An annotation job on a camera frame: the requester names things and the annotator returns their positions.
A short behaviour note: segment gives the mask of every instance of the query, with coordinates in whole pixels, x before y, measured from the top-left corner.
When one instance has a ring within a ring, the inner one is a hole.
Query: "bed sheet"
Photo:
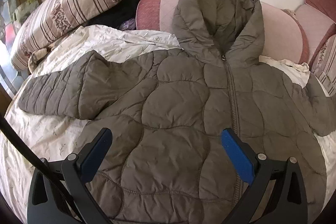
[[[177,39],[166,32],[122,32],[102,25],[79,27],[63,39],[23,83],[5,117],[38,157],[45,157],[48,161],[63,160],[76,149],[76,141],[88,120],[23,112],[17,102],[28,81],[40,75],[63,70],[90,50],[96,50],[108,61],[124,62],[146,52],[176,47],[179,47]],[[280,66],[276,63],[278,61],[264,62],[275,67]],[[283,63],[281,67],[281,70],[291,75],[291,79],[296,75],[294,78],[305,81],[306,72],[293,69],[292,66],[286,69]],[[326,204],[336,188],[336,132],[316,138],[327,167]],[[0,191],[23,223],[26,223],[27,200],[33,172],[34,167],[17,152],[3,134],[0,134]]]

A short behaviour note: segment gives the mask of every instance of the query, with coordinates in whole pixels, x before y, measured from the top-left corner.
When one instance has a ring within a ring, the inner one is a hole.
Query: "striped pillow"
[[[33,52],[47,47],[120,1],[45,0],[19,30],[10,55],[12,66],[18,71],[25,70]]]
[[[319,51],[311,72],[320,80],[330,96],[336,93],[336,35],[333,35]]]

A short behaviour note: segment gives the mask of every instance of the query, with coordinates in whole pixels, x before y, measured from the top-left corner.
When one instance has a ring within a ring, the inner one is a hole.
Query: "zipper teeth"
[[[238,130],[238,110],[236,108],[236,102],[235,102],[235,95],[234,95],[234,87],[233,87],[233,80],[230,70],[230,65],[226,62],[225,59],[223,59],[225,62],[226,67],[226,73],[227,73],[227,82],[229,87],[229,94],[230,94],[230,105],[231,105],[231,113],[232,113],[232,127],[233,131],[237,134],[239,137],[239,130]],[[232,208],[236,206],[238,203],[240,196],[241,196],[241,188],[242,188],[242,181],[240,177],[238,176],[236,172],[236,185],[235,185],[235,191],[233,196],[233,202],[232,202]]]

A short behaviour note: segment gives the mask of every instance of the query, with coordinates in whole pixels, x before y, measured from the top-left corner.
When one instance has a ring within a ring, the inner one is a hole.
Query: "black cloth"
[[[118,29],[123,22],[135,17],[139,2],[140,0],[121,0],[111,9],[85,22],[83,26],[100,24]]]

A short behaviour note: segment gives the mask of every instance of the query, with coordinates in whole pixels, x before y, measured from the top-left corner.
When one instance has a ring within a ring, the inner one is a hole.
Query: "blue gripper pad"
[[[222,146],[234,165],[239,177],[242,181],[251,185],[254,180],[253,164],[227,130],[222,131]]]

